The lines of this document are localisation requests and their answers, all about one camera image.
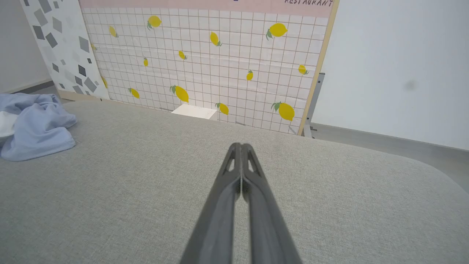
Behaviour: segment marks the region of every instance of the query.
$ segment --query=metal bracket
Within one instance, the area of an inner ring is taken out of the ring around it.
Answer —
[[[316,108],[316,103],[318,102],[319,93],[321,92],[321,86],[324,82],[325,73],[320,72],[318,76],[318,81],[316,87],[314,88],[313,98],[311,99],[310,108],[308,109],[308,114],[306,116],[306,121],[304,122],[302,136],[312,138],[311,134],[311,119],[313,118],[314,109]]]

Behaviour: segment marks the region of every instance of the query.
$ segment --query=pink banner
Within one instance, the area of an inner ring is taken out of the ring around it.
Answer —
[[[328,18],[333,0],[80,0],[81,8],[184,8]]]

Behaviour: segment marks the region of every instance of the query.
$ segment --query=baseboard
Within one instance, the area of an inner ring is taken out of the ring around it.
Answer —
[[[42,81],[34,82],[32,84],[24,85],[15,89],[9,90],[7,93],[33,93],[35,91],[44,89],[49,86],[53,86],[54,82],[51,78],[47,78]]]
[[[444,150],[446,153],[461,153],[463,155],[468,155],[469,150],[461,149],[461,148],[454,148],[448,146],[437,145],[428,142],[422,142],[417,140],[409,140],[403,139],[388,135],[376,134],[371,132],[365,132],[360,130],[353,130],[348,128],[342,128],[337,126],[325,125],[325,124],[316,124],[311,123],[311,128],[314,128],[317,131],[311,131],[313,137],[318,139],[325,139],[331,138],[340,139],[345,142],[349,140],[359,140],[362,142],[368,143],[370,146],[379,146],[382,142],[389,142],[395,148],[402,148],[402,149],[415,149],[420,151],[429,151],[430,149],[435,150],[438,149],[439,151]]]

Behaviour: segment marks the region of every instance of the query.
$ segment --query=green leaf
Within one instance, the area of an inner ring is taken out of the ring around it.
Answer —
[[[267,40],[269,40],[269,38],[272,39],[272,33],[270,33],[270,29],[267,30],[267,34],[265,35],[265,37],[267,38]]]

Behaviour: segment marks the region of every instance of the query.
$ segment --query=white wall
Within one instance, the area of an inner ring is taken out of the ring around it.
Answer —
[[[468,12],[340,0],[312,122],[469,150]]]
[[[20,1],[0,1],[0,93],[50,81]]]

